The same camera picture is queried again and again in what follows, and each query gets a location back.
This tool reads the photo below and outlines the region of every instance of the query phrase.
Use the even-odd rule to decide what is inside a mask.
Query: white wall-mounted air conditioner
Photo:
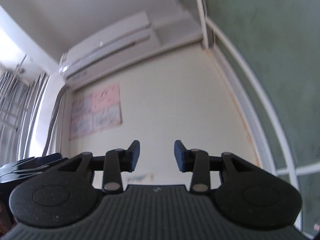
[[[75,90],[120,68],[201,38],[200,25],[187,12],[155,24],[143,11],[69,49],[61,57],[60,73]]]

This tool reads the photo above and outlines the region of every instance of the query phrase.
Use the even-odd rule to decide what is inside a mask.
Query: poster
[[[119,83],[95,90],[73,102],[70,139],[106,130],[121,124]]]

